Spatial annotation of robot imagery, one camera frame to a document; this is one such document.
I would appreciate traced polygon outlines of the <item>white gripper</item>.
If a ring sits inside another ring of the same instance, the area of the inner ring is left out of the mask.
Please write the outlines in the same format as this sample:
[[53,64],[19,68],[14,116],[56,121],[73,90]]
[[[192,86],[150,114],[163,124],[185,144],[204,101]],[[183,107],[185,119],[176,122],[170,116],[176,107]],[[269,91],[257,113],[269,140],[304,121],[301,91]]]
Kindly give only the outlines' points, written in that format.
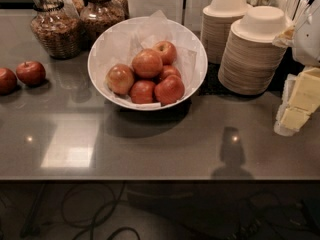
[[302,13],[295,30],[293,26],[286,28],[272,44],[293,46],[293,59],[306,66],[298,75],[287,76],[274,124],[275,133],[293,136],[320,107],[320,0],[314,0]]

